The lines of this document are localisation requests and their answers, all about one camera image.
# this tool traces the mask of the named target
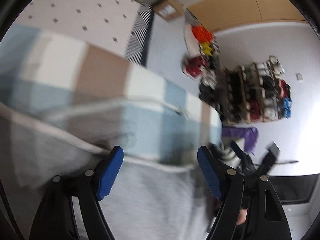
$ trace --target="red shoe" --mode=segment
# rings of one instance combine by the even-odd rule
[[[203,56],[197,56],[187,60],[187,63],[183,65],[183,73],[191,78],[196,78],[202,75],[204,68],[208,67],[209,61]]]
[[[287,83],[283,79],[279,79],[279,87],[280,98],[286,98],[288,96]]]
[[[250,105],[250,110],[249,110],[250,120],[251,121],[259,120],[261,111],[260,111],[260,106],[258,101],[250,101],[249,105]]]

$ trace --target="light switch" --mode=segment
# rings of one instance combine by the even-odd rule
[[[297,80],[299,80],[300,82],[303,81],[302,75],[300,73],[297,73],[296,76],[297,76]]]

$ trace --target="cable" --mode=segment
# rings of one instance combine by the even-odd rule
[[[4,208],[8,214],[8,217],[9,217],[9,220],[12,224],[12,227],[14,229],[14,231],[16,232],[17,236],[20,238],[20,240],[25,240],[19,227],[18,227],[18,224],[14,218],[14,215],[12,213],[12,210],[10,208],[10,205],[9,205],[9,202],[8,202],[8,199],[7,199],[7,195],[5,194],[5,191],[4,191],[4,187],[2,185],[2,181],[0,179],[0,196],[1,196],[1,199],[2,199],[2,202],[3,202],[3,205],[4,205]]]
[[[284,162],[279,162],[279,163],[275,163],[274,165],[285,165],[285,164],[294,164],[294,163],[298,163],[299,161],[294,160],[294,161],[284,161]]]

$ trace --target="blue gripper pad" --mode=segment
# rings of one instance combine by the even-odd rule
[[[99,163],[95,169],[95,174],[98,176],[98,190],[96,195],[99,201],[110,193],[123,162],[123,149],[115,146],[108,157],[107,160]]]
[[[220,180],[214,172],[208,158],[205,156],[201,148],[198,149],[197,158],[200,169],[202,171],[202,174],[204,175],[205,181],[208,184],[211,195],[215,196],[218,200],[222,200],[223,194],[220,190]]]

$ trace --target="orange object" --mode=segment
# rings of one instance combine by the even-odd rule
[[[199,43],[210,42],[213,39],[212,33],[201,25],[194,26],[191,30]]]

